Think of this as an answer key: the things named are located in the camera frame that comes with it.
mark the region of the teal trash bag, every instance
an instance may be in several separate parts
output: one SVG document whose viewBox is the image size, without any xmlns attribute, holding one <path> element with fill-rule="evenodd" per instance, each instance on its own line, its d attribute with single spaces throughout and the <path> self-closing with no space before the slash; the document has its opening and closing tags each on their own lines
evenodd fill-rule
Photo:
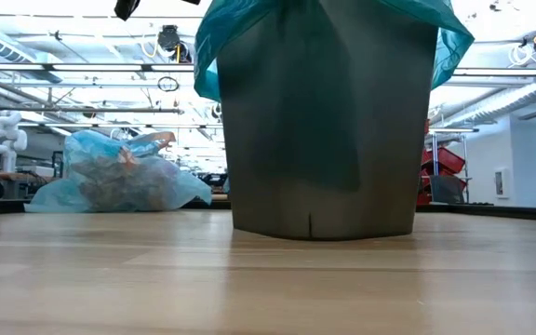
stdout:
<svg viewBox="0 0 536 335">
<path fill-rule="evenodd" d="M 27 212 L 131 212 L 181 208 L 209 186 L 158 155 L 172 133 L 116 141 L 83 130 L 65 140 L 64 176 L 42 187 Z"/>
<path fill-rule="evenodd" d="M 448 81 L 474 37 L 454 15 L 449 0 L 378 0 L 393 10 L 439 27 L 432 89 Z M 283 0 L 214 0 L 195 35 L 194 88 L 200 97 L 221 101 L 216 58 Z"/>
</svg>

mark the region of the trash can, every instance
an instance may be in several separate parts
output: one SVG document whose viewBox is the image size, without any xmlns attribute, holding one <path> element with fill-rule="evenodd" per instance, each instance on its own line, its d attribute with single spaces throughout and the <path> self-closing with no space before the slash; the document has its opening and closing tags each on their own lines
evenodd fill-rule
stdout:
<svg viewBox="0 0 536 335">
<path fill-rule="evenodd" d="M 276 3 L 249 10 L 257 21 L 231 40 L 236 24 L 216 18 L 241 3 L 213 4 L 196 36 L 196 90 L 212 99 L 216 70 L 204 71 L 218 55 L 234 227 L 306 240 L 411 233 L 438 27 L 375 0 Z M 468 48 L 472 36 L 457 36 Z"/>
</svg>

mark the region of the trash bag contents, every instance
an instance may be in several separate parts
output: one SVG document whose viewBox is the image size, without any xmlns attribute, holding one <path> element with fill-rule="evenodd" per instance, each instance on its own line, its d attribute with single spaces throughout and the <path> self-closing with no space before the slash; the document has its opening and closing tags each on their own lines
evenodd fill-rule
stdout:
<svg viewBox="0 0 536 335">
<path fill-rule="evenodd" d="M 181 208 L 196 197 L 212 201 L 210 187 L 158 152 L 175 141 L 171 132 L 129 141 L 92 130 L 65 140 L 64 179 L 42 187 L 27 212 L 129 212 Z"/>
<path fill-rule="evenodd" d="M 378 0 L 392 10 L 439 27 L 432 89 L 447 82 L 475 41 L 454 15 L 449 0 Z M 253 27 L 268 13 L 287 13 L 296 2 L 281 0 L 213 0 L 195 35 L 195 91 L 221 101 L 216 65 L 222 47 Z"/>
</svg>

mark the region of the plastic bag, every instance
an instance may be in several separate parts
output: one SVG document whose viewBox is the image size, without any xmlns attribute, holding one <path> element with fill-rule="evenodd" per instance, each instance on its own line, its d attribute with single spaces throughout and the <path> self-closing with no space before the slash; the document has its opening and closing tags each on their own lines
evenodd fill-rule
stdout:
<svg viewBox="0 0 536 335">
<path fill-rule="evenodd" d="M 116 141 L 91 130 L 65 141 L 65 179 L 42 187 L 28 212 L 125 212 L 180 208 L 197 196 L 208 204 L 210 187 L 158 154 L 172 133 Z"/>
<path fill-rule="evenodd" d="M 475 40 L 454 15 L 449 0 L 378 0 L 415 20 L 439 27 L 433 88 L 448 81 Z M 222 47 L 266 14 L 285 6 L 283 0 L 214 0 L 195 35 L 195 91 L 221 101 L 216 58 Z"/>
</svg>

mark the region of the ceiling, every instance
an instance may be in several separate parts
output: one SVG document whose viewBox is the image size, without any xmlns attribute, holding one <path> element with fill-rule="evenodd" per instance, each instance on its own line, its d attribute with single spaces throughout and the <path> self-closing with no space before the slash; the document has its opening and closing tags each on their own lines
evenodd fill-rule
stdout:
<svg viewBox="0 0 536 335">
<path fill-rule="evenodd" d="M 168 58 L 156 54 L 156 34 L 163 25 L 179 27 L 181 40 L 193 48 L 194 35 L 211 0 L 194 6 L 177 0 L 141 0 L 127 22 L 114 17 L 115 0 L 73 1 L 12 1 L 0 0 L 0 39 L 12 47 L 34 56 L 39 62 L 92 63 L 166 63 Z M 453 0 L 456 15 L 476 37 L 476 43 L 462 61 L 462 67 L 509 67 L 508 54 L 522 36 L 536 31 L 536 1 L 530 0 Z M 524 66 L 536 66 L 530 60 Z M 176 92 L 156 88 L 158 79 L 166 74 L 146 73 L 56 73 L 62 85 L 52 88 L 54 101 L 61 107 L 95 108 L 173 108 L 183 114 L 105 113 L 98 114 L 101 122 L 133 124 L 196 124 L 218 125 L 212 116 L 216 103 L 197 96 L 192 73 L 171 74 L 180 83 Z M 0 72 L 0 81 L 14 85 L 26 93 L 47 100 L 49 87 L 42 81 L 21 78 Z M 117 87 L 92 86 L 108 83 Z M 477 98 L 501 89 L 505 81 L 497 78 L 465 79 L 432 92 L 430 112 L 444 113 L 466 107 Z M 7 92 L 0 89 L 0 98 Z M 20 100 L 30 104 L 33 101 Z M 73 117 L 81 122 L 81 115 Z M 179 133 L 179 147 L 198 147 L 202 154 L 179 153 L 191 167 L 221 170 L 226 167 L 221 129 L 210 134 L 198 131 L 166 129 Z"/>
</svg>

